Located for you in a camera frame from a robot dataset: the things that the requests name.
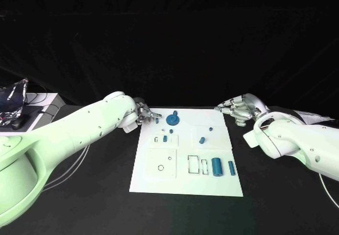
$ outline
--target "white paper sheet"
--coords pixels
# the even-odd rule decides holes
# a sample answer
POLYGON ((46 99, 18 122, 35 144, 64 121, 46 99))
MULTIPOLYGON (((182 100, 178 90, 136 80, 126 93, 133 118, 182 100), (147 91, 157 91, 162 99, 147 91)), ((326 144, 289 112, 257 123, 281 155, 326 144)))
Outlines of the white paper sheet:
POLYGON ((206 109, 176 110, 181 118, 176 126, 169 126, 166 123, 166 117, 173 114, 175 109, 152 109, 153 112, 163 115, 163 118, 159 120, 159 124, 150 122, 142 126, 130 192, 243 197, 232 145, 222 114, 206 109), (162 142, 163 135, 168 135, 168 140, 170 140, 170 136, 176 135, 172 144, 155 143, 155 137, 157 136, 157 141, 162 142), (199 144, 201 137, 205 137, 204 144, 199 144), (173 161, 168 161, 166 150, 152 151, 152 149, 176 151, 176 171, 173 171, 173 161), (152 164, 152 158, 157 155, 159 159, 152 164), (189 173, 189 155, 199 157, 199 174, 189 173), (215 157, 221 158, 224 171, 221 177, 215 177, 212 174, 211 159, 215 157), (202 174, 202 160, 206 160, 208 175, 202 174), (235 176, 231 176, 228 161, 234 162, 235 176), (165 175, 169 174, 168 171, 155 171, 157 165, 162 165, 160 169, 170 169, 170 177, 165 175))

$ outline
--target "tabletop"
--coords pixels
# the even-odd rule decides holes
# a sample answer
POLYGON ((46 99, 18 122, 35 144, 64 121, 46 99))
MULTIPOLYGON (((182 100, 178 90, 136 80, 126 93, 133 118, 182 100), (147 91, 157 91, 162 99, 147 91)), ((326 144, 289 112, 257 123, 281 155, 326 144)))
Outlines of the tabletop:
MULTIPOLYGON (((61 119, 81 107, 64 106, 61 119)), ((297 114, 280 107, 274 111, 297 114)), ((290 156, 271 159, 250 148, 238 127, 224 115, 244 197, 131 193, 140 128, 117 128, 91 144, 72 177, 42 193, 32 208, 0 229, 2 235, 225 235, 339 234, 339 210, 318 173, 290 156)), ((54 179, 80 153, 61 163, 54 179)), ((325 178, 339 201, 339 182, 325 178)))

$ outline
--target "robotic hand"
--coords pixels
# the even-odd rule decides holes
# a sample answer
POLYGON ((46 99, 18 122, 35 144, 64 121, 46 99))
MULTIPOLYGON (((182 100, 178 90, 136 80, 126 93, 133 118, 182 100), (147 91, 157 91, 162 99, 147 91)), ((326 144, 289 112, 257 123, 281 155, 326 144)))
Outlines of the robotic hand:
POLYGON ((250 147, 260 146, 274 159, 296 157, 309 169, 339 181, 339 129, 306 125, 294 116, 271 112, 253 94, 227 100, 215 110, 235 117, 238 126, 256 120, 253 131, 244 135, 250 147))
POLYGON ((29 133, 0 137, 0 227, 32 206, 64 159, 117 127, 129 133, 150 118, 160 117, 142 98, 114 92, 29 133))

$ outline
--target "black curtain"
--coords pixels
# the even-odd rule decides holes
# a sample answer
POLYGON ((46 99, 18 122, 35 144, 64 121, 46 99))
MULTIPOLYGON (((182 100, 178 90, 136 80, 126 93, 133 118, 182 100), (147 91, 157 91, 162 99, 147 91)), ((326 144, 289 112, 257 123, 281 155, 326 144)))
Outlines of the black curtain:
POLYGON ((28 77, 78 105, 114 91, 150 106, 212 106, 251 92, 267 105, 338 117, 329 8, 36 2, 9 4, 0 21, 0 86, 9 74, 28 77))

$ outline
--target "table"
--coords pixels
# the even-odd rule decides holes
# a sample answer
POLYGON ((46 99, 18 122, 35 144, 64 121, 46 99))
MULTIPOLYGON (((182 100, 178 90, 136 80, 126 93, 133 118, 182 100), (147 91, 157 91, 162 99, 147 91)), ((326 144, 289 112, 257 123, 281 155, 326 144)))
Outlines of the table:
MULTIPOLYGON (((78 110, 65 106, 55 118, 78 110)), ((297 116, 279 107, 271 107, 297 116)), ((339 234, 339 210, 319 176, 290 156, 271 159, 250 148, 251 129, 225 116, 244 197, 130 193, 140 128, 116 129, 90 148, 72 177, 46 191, 2 235, 339 234)), ((78 154, 58 166, 62 173, 78 154)), ((339 182, 325 178, 339 201, 339 182)))

